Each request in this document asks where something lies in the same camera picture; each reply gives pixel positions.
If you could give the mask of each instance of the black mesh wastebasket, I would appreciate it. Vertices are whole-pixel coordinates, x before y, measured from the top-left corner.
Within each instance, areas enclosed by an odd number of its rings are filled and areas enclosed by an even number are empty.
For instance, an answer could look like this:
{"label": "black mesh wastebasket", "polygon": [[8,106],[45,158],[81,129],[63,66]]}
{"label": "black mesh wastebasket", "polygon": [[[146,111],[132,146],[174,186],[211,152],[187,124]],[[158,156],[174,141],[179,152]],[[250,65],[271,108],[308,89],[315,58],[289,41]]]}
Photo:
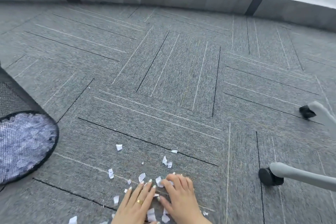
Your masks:
{"label": "black mesh wastebasket", "polygon": [[0,185],[39,168],[58,136],[57,123],[0,65]]}

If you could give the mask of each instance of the floor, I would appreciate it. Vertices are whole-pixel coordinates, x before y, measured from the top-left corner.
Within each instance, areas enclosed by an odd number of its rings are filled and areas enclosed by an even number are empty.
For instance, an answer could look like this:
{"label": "floor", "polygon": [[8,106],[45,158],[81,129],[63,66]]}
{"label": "floor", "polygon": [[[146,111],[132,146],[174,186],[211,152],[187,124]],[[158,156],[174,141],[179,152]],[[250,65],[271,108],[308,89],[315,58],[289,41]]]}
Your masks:
{"label": "floor", "polygon": [[[124,5],[2,3],[0,21],[2,67],[61,133],[38,171],[0,188],[3,224],[73,216],[100,224],[128,179],[136,186],[141,173],[171,172],[194,180],[213,223],[336,218],[336,194],[292,180],[265,188],[257,176],[279,161],[336,177],[334,142],[298,112],[313,100],[336,112],[336,34]],[[153,207],[161,220],[162,207]]]}

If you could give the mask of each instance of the office chair caster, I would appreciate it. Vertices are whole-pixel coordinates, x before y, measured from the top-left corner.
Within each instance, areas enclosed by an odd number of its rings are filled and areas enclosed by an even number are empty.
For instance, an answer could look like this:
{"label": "office chair caster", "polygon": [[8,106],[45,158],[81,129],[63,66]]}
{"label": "office chair caster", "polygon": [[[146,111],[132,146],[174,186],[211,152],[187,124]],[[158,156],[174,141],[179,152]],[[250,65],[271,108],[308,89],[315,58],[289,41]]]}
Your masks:
{"label": "office chair caster", "polygon": [[275,176],[269,167],[260,168],[258,172],[261,183],[265,186],[279,186],[284,183],[284,179]]}
{"label": "office chair caster", "polygon": [[316,116],[316,114],[312,110],[310,110],[307,105],[300,107],[299,112],[305,119],[313,118]]}

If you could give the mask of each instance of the black caster wheel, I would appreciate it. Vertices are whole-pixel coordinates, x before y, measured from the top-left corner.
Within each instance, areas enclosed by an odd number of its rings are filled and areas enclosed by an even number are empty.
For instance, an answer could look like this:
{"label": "black caster wheel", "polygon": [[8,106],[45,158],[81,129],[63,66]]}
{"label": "black caster wheel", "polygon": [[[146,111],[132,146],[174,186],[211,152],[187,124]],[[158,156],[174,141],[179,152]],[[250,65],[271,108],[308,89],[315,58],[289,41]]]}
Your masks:
{"label": "black caster wheel", "polygon": [[307,105],[300,107],[299,111],[302,117],[304,117],[305,119],[313,118],[316,116],[316,114],[312,110],[310,110]]}
{"label": "black caster wheel", "polygon": [[265,186],[279,186],[284,183],[284,179],[272,174],[269,167],[260,168],[258,176],[261,183]]}

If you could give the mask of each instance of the torn paper piece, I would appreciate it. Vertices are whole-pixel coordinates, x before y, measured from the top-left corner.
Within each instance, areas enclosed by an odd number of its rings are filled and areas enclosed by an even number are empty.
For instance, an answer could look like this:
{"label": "torn paper piece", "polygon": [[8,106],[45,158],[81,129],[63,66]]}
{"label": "torn paper piece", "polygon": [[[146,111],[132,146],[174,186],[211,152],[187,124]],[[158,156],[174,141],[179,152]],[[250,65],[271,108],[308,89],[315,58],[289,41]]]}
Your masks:
{"label": "torn paper piece", "polygon": [[108,176],[110,177],[110,179],[114,178],[113,169],[108,170]]}
{"label": "torn paper piece", "polygon": [[145,173],[142,173],[140,176],[139,176],[139,182],[142,182],[146,177],[146,174]]}
{"label": "torn paper piece", "polygon": [[163,157],[162,163],[165,164],[165,166],[167,165],[167,158],[166,158],[166,156]]}
{"label": "torn paper piece", "polygon": [[69,224],[77,224],[77,216],[72,217],[71,219],[69,219]]}
{"label": "torn paper piece", "polygon": [[167,223],[168,221],[170,221],[170,218],[167,215],[163,215],[162,216],[162,221],[163,221],[163,223]]}
{"label": "torn paper piece", "polygon": [[152,221],[156,221],[156,217],[155,217],[155,209],[149,209],[147,211],[147,220],[148,222],[152,222]]}
{"label": "torn paper piece", "polygon": [[160,188],[163,188],[164,186],[163,184],[161,184],[161,180],[162,180],[161,176],[155,179],[157,186],[159,186]]}
{"label": "torn paper piece", "polygon": [[114,206],[117,206],[118,203],[119,203],[119,196],[115,196],[115,197],[113,198],[113,202],[114,202]]}
{"label": "torn paper piece", "polygon": [[116,144],[117,150],[120,151],[123,148],[122,144]]}

